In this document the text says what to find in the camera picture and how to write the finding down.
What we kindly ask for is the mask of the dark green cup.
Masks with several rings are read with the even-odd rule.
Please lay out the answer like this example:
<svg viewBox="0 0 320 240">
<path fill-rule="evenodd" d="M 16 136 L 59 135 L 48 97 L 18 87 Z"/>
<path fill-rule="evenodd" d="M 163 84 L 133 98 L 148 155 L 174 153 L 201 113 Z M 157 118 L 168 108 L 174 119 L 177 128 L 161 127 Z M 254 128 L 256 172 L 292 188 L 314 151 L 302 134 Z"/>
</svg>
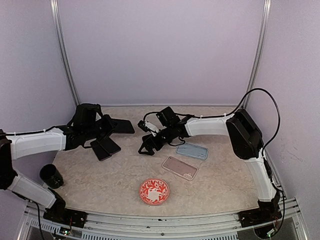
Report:
<svg viewBox="0 0 320 240">
<path fill-rule="evenodd" d="M 41 180 L 51 189 L 58 189 L 64 185 L 64 179 L 53 164 L 46 164 L 39 172 Z"/>
</svg>

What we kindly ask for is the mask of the black phone of stack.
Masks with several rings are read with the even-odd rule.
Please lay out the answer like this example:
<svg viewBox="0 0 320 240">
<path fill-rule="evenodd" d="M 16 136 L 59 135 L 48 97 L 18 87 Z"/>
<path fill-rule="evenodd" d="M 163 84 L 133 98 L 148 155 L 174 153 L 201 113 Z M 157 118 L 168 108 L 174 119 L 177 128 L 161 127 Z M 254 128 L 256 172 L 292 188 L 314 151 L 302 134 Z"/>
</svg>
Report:
<svg viewBox="0 0 320 240">
<path fill-rule="evenodd" d="M 121 147 L 117 145 L 111 138 L 107 137 L 99 142 L 99 146 L 106 154 L 113 155 L 121 150 Z"/>
<path fill-rule="evenodd" d="M 101 144 L 99 144 L 96 140 L 90 143 L 90 146 L 96 155 L 97 159 L 102 162 L 111 157 L 111 154 L 107 152 Z"/>
</svg>

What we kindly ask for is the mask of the left aluminium frame post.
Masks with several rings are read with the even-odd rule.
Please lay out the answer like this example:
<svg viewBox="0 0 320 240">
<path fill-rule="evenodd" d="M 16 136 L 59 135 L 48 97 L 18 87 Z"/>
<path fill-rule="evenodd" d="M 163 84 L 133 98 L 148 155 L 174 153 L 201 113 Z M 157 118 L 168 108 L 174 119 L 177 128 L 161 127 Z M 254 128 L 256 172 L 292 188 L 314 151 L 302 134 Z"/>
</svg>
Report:
<svg viewBox="0 0 320 240">
<path fill-rule="evenodd" d="M 67 84 L 69 86 L 73 102 L 76 106 L 78 106 L 80 104 L 80 99 L 79 99 L 77 88 L 73 79 L 69 59 L 68 59 L 67 48 L 65 45 L 64 34 L 63 34 L 63 27 L 62 27 L 62 22 L 60 17 L 59 2 L 57 0 L 50 0 L 50 7 L 51 7 L 51 13 L 53 17 L 55 32 L 57 36 L 59 51 L 62 59 L 62 64 L 63 64 L 63 68 L 67 78 Z"/>
</svg>

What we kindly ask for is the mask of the front aluminium rail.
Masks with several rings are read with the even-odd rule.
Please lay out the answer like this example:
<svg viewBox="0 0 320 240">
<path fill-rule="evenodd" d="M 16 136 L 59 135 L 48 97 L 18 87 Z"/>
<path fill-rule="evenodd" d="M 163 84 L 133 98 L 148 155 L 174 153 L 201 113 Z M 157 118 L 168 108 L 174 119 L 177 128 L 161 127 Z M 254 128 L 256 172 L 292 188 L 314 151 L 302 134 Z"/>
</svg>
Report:
<svg viewBox="0 0 320 240">
<path fill-rule="evenodd" d="M 28 203 L 17 240 L 41 239 L 37 207 Z M 134 216 L 88 211 L 84 228 L 72 227 L 64 236 L 59 230 L 63 224 L 41 219 L 46 239 L 56 237 L 66 240 L 239 240 L 243 235 L 255 239 L 255 230 L 271 224 L 242 227 L 238 212 L 200 214 L 189 216 Z M 284 222 L 271 240 L 310 240 L 302 213 L 296 199 L 286 199 Z"/>
</svg>

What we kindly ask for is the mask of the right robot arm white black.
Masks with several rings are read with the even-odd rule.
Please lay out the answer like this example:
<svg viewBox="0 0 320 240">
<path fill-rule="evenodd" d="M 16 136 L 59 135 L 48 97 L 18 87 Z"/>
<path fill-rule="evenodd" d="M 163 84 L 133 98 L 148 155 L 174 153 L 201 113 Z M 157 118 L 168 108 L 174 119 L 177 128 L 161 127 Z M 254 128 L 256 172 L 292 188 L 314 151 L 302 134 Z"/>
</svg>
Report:
<svg viewBox="0 0 320 240">
<path fill-rule="evenodd" d="M 284 194 L 274 183 L 273 172 L 265 155 L 263 134 L 245 109 L 217 116 L 195 116 L 176 113 L 168 106 L 155 111 L 154 115 L 163 129 L 158 129 L 145 119 L 138 122 L 138 127 L 146 133 L 142 137 L 139 154 L 152 156 L 175 139 L 227 136 L 234 154 L 247 165 L 258 192 L 258 207 L 241 211 L 240 221 L 243 224 L 258 224 L 284 217 L 285 208 L 279 206 L 279 202 L 284 201 Z"/>
</svg>

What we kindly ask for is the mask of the right aluminium frame post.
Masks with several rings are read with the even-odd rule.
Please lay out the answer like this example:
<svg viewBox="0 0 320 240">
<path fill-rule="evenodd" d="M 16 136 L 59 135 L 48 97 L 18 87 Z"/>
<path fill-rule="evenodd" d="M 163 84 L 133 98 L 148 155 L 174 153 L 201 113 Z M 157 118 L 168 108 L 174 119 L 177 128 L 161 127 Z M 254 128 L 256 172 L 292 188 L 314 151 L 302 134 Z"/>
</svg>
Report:
<svg viewBox="0 0 320 240">
<path fill-rule="evenodd" d="M 263 55 L 263 48 L 264 48 L 265 37 L 268 29 L 271 6 L 272 6 L 271 0 L 264 1 L 262 18 L 260 23 L 259 35 L 258 35 L 258 42 L 256 46 L 254 59 L 253 59 L 253 65 L 252 65 L 250 76 L 249 76 L 249 82 L 247 85 L 247 90 L 246 90 L 247 92 L 249 92 L 255 87 L 255 82 L 257 79 L 258 70 L 259 70 L 261 58 Z"/>
</svg>

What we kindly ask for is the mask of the red white patterned bowl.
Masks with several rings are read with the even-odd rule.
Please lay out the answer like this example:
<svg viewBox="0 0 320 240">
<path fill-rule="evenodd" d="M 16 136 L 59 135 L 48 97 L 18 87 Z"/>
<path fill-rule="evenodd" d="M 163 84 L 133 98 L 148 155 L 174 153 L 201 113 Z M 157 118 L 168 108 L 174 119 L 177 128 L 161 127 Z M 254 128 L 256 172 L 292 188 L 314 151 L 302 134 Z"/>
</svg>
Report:
<svg viewBox="0 0 320 240">
<path fill-rule="evenodd" d="M 148 178 L 139 186 L 138 194 L 147 205 L 158 206 L 168 199 L 170 188 L 163 179 Z"/>
</svg>

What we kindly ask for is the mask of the light blue phone case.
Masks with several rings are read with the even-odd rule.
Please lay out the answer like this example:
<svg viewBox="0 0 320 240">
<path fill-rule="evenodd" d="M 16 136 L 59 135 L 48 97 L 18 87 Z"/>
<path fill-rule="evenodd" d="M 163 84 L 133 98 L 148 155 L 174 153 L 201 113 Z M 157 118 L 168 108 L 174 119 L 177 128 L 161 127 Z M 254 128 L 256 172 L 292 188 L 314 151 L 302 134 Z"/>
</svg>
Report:
<svg viewBox="0 0 320 240">
<path fill-rule="evenodd" d="M 209 150 L 199 145 L 184 143 L 176 147 L 176 153 L 182 156 L 203 160 L 208 157 Z"/>
</svg>

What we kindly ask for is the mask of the aluminium frame post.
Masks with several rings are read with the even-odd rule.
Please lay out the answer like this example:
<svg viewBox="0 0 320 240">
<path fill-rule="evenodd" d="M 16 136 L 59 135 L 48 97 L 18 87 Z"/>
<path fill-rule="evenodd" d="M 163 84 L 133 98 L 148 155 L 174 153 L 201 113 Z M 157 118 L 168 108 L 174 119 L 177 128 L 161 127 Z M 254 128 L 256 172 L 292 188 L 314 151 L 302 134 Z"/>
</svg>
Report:
<svg viewBox="0 0 320 240">
<path fill-rule="evenodd" d="M 69 86 L 73 102 L 76 106 L 78 106 L 80 104 L 80 99 L 79 99 L 77 88 L 73 79 L 69 59 L 68 59 L 67 48 L 65 45 L 64 34 L 63 34 L 63 27 L 62 27 L 62 22 L 60 17 L 59 2 L 57 0 L 50 0 L 50 7 L 51 7 L 51 13 L 53 17 L 55 32 L 57 36 L 59 51 L 62 59 L 62 64 L 63 64 L 63 68 L 67 78 L 67 84 Z"/>
<path fill-rule="evenodd" d="M 260 23 L 259 35 L 258 35 L 258 42 L 256 46 L 254 59 L 253 59 L 253 65 L 252 65 L 250 76 L 249 76 L 249 82 L 247 85 L 247 90 L 246 90 L 247 92 L 249 92 L 255 87 L 255 82 L 257 79 L 258 70 L 259 70 L 261 58 L 263 55 L 263 48 L 264 48 L 265 37 L 268 29 L 271 6 L 272 6 L 271 0 L 264 1 L 262 18 Z"/>
</svg>

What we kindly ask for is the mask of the black phone case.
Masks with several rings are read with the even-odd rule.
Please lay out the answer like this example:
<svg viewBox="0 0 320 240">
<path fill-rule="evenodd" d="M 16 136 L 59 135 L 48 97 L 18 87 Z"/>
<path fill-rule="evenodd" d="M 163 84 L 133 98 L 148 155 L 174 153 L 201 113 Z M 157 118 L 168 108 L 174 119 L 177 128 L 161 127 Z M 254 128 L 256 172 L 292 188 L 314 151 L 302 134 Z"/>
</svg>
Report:
<svg viewBox="0 0 320 240">
<path fill-rule="evenodd" d="M 129 120 L 125 119 L 112 119 L 114 124 L 113 132 L 115 134 L 134 134 L 135 129 Z"/>
</svg>

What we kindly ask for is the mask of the black phone middle of stack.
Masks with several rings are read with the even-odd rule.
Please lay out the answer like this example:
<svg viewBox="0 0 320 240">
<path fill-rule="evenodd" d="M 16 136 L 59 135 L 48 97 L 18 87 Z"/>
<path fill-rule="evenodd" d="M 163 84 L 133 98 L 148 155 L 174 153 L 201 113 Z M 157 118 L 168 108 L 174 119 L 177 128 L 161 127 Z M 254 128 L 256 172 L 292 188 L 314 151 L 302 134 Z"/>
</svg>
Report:
<svg viewBox="0 0 320 240">
<path fill-rule="evenodd" d="M 111 138 L 107 137 L 99 142 L 99 146 L 106 154 L 113 155 L 121 150 L 121 147 L 117 145 Z"/>
</svg>

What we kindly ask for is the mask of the black phone bottom of stack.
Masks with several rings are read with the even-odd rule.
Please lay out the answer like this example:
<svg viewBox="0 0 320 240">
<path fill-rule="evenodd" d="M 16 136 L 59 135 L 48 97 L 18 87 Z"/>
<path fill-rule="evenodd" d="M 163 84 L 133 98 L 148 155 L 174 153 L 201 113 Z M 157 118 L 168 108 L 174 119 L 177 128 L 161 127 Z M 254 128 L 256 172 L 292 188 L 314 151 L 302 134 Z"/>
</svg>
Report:
<svg viewBox="0 0 320 240">
<path fill-rule="evenodd" d="M 111 154 L 107 152 L 101 144 L 99 144 L 96 140 L 90 143 L 90 146 L 96 155 L 97 159 L 102 162 L 111 157 Z"/>
</svg>

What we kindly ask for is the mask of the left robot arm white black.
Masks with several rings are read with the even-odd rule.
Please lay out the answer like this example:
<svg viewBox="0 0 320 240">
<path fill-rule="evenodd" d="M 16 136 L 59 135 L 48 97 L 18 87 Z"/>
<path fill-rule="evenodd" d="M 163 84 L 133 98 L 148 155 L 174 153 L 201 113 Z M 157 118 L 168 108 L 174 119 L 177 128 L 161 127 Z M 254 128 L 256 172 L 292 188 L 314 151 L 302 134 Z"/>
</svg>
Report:
<svg viewBox="0 0 320 240">
<path fill-rule="evenodd" d="M 75 114 L 66 125 L 56 125 L 48 129 L 0 133 L 0 188 L 33 201 L 45 207 L 44 217 L 61 223 L 70 218 L 66 202 L 52 187 L 43 188 L 13 168 L 13 161 L 22 157 L 46 153 L 69 151 L 85 147 L 103 150 L 107 156 L 119 147 L 110 135 L 116 132 L 119 121 L 103 114 L 99 104 L 83 103 L 76 107 Z"/>
</svg>

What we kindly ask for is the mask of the clear pink phone case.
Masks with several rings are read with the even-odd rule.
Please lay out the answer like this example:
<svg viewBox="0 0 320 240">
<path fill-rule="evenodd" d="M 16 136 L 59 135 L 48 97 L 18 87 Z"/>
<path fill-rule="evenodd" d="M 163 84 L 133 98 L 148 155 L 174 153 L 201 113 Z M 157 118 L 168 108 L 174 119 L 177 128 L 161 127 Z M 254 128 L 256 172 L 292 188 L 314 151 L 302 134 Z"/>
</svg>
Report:
<svg viewBox="0 0 320 240">
<path fill-rule="evenodd" d="M 181 161 L 177 158 L 174 158 L 172 156 L 169 156 L 163 163 L 162 168 L 166 171 L 177 175 L 187 181 L 192 181 L 197 172 L 198 168 L 195 166 L 192 166 L 184 161 Z"/>
</svg>

